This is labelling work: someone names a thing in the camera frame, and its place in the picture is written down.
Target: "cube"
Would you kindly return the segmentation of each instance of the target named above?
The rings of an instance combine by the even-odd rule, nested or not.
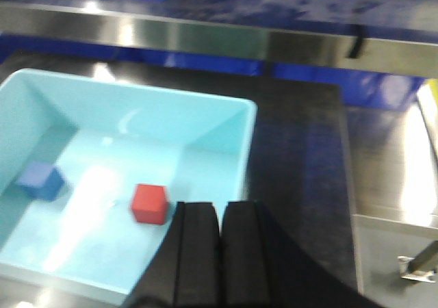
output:
[[[64,180],[57,168],[50,163],[32,161],[15,182],[33,198],[55,200]]]
[[[164,224],[168,202],[164,186],[137,184],[131,210],[137,222]]]

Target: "red cube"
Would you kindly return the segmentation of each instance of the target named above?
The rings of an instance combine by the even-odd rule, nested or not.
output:
[[[164,186],[137,184],[131,203],[131,210],[137,222],[164,224],[167,208]]]

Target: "light blue plastic bin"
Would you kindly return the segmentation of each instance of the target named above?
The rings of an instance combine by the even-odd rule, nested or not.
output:
[[[211,201],[221,218],[243,199],[255,114],[245,99],[14,73],[0,87],[0,274],[120,304],[176,201]],[[13,185],[30,160],[68,183],[52,203]],[[166,186],[165,225],[134,220],[137,183]]]

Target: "stainless steel shelf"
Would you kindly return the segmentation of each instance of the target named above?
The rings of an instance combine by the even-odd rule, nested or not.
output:
[[[0,0],[0,30],[436,77],[436,9],[438,0]]]

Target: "blue cube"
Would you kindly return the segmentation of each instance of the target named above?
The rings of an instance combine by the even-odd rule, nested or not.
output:
[[[64,180],[53,164],[32,161],[15,184],[24,189],[30,197],[53,201],[64,185]]]

